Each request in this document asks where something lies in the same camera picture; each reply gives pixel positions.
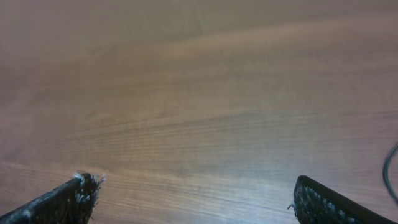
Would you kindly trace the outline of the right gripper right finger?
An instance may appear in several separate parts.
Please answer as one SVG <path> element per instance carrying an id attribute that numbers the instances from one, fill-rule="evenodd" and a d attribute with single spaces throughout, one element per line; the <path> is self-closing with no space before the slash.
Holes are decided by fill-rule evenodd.
<path id="1" fill-rule="evenodd" d="M 395 224 L 306 175 L 297 178 L 289 207 L 300 224 Z"/>

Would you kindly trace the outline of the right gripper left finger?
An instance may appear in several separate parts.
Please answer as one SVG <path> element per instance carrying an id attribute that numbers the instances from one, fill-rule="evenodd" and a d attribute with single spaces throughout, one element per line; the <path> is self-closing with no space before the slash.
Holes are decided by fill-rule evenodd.
<path id="1" fill-rule="evenodd" d="M 1 224 L 88 224 L 104 175 L 74 174 L 57 188 L 1 215 Z"/>

